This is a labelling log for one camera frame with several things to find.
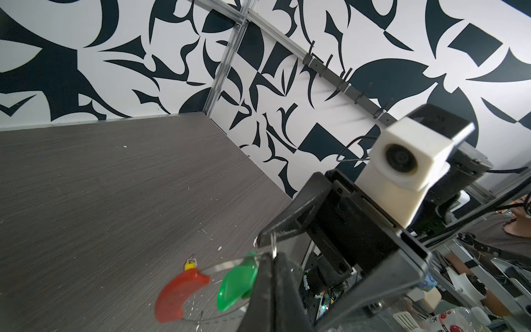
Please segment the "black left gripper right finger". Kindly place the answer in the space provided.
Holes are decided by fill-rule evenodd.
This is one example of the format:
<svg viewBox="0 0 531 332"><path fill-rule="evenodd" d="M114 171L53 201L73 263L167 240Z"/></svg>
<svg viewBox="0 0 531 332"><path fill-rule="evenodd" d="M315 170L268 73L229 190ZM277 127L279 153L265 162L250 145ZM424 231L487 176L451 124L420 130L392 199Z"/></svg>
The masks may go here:
<svg viewBox="0 0 531 332"><path fill-rule="evenodd" d="M273 261L273 331L315 331L293 276L291 261L278 253Z"/></svg>

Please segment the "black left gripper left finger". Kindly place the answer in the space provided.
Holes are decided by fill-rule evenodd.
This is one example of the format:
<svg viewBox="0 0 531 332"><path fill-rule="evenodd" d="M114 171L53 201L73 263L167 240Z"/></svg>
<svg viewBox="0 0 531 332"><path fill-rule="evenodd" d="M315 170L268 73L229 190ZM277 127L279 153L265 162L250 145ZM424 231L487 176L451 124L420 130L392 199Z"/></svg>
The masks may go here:
<svg viewBox="0 0 531 332"><path fill-rule="evenodd" d="M265 254L259 265L248 309L237 331L266 332L275 330L275 262Z"/></svg>

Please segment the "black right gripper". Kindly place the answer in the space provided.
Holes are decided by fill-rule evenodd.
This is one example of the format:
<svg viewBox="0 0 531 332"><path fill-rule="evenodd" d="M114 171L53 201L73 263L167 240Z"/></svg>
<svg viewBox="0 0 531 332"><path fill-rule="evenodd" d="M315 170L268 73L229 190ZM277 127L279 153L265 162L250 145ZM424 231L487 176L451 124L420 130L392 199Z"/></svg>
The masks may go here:
<svg viewBox="0 0 531 332"><path fill-rule="evenodd" d="M326 331L354 312L403 296L427 275L431 254L341 171L314 173L298 195L257 236L263 248L305 233L338 271L358 266L365 279L315 323Z"/></svg>

